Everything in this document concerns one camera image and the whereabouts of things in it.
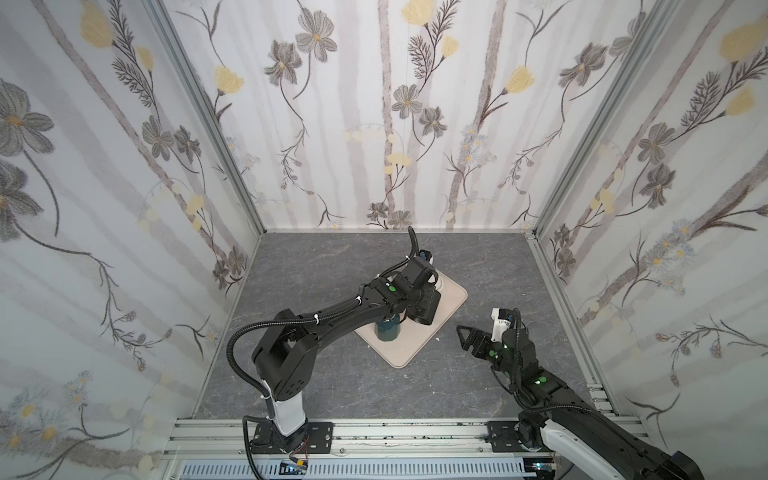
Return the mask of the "dark teal mug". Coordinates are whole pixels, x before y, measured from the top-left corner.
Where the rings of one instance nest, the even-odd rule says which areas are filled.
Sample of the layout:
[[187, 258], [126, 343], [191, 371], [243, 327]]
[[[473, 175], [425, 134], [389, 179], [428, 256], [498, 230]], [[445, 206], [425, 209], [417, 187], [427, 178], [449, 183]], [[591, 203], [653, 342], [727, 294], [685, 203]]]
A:
[[398, 338], [402, 320], [399, 317], [391, 317], [375, 324], [376, 337], [382, 342], [391, 342]]

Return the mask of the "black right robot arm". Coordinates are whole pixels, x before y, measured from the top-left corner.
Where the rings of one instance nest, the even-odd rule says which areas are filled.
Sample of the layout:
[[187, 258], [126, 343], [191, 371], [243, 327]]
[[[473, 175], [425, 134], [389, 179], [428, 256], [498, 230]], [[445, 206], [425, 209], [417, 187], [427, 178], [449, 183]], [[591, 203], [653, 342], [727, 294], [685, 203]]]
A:
[[560, 454], [594, 479], [702, 479], [696, 462], [669, 454], [620, 427], [541, 366], [517, 308], [492, 310], [493, 331], [456, 327], [461, 348], [490, 364], [520, 408], [516, 441]]

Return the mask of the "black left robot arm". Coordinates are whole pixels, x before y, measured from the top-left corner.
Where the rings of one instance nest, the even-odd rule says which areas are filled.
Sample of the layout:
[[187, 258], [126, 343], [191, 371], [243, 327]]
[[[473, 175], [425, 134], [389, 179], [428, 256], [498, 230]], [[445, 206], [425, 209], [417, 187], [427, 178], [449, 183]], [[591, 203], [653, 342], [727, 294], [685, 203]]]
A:
[[[350, 299], [304, 314], [283, 310], [268, 321], [236, 330], [226, 344], [232, 371], [256, 388], [264, 400], [273, 438], [286, 453], [308, 442], [309, 422], [302, 391], [309, 384], [317, 355], [331, 343], [369, 324], [398, 327], [405, 319], [421, 325], [434, 321], [440, 301], [439, 274], [432, 254], [419, 247], [409, 226], [410, 252], [405, 259], [359, 286]], [[248, 333], [264, 334], [251, 354], [256, 373], [249, 374], [235, 358], [235, 346]]]

